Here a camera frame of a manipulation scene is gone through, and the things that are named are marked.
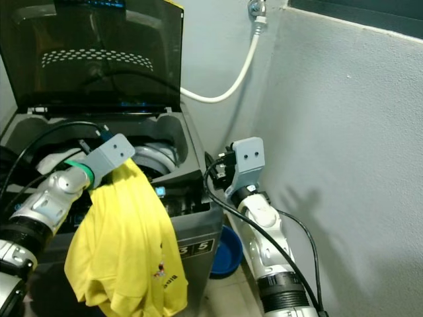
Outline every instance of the washing machine drum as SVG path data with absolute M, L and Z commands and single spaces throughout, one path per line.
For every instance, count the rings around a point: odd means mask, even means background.
M 37 170 L 41 174 L 46 174 L 72 153 L 74 156 L 69 160 L 83 160 L 85 154 L 80 149 L 69 149 L 66 152 L 49 154 L 37 165 Z M 134 162 L 144 172 L 149 181 L 167 175 L 176 168 L 177 155 L 174 147 L 162 142 L 145 143 L 135 147 Z

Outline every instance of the top-load washing machine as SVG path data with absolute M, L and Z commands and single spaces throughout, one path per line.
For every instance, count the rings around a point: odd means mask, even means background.
M 189 282 L 188 308 L 179 316 L 197 316 L 223 213 L 204 197 L 204 151 L 180 102 L 182 21 L 183 10 L 163 0 L 2 1 L 1 56 L 18 110 L 1 145 L 19 154 L 63 120 L 88 120 L 123 133 L 176 231 Z M 69 126 L 37 143 L 25 161 L 44 173 L 70 151 L 99 144 L 89 127 Z M 28 175 L 18 171 L 14 179 L 22 183 Z M 15 194 L 11 186 L 2 205 Z M 28 283 L 25 316 L 102 316 L 76 302 L 63 273 L 69 243 L 90 204 L 87 194 L 73 204 L 40 259 Z

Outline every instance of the green ring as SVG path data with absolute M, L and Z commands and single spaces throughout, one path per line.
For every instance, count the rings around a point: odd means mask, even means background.
M 75 162 L 74 160 L 66 160 L 65 163 L 70 166 L 82 168 L 85 174 L 88 175 L 88 178 L 90 179 L 90 186 L 94 184 L 94 173 L 87 165 Z

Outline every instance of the yellow cloth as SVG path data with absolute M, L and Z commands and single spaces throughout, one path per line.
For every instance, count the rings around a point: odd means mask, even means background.
M 131 159 L 112 180 L 91 193 L 67 253 L 67 279 L 79 302 L 108 317 L 173 316 L 187 305 L 188 282 L 171 220 Z

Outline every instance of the tinted glass lid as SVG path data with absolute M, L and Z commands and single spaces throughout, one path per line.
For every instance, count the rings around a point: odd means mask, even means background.
M 163 0 L 3 0 L 0 49 L 20 112 L 180 110 L 183 11 Z

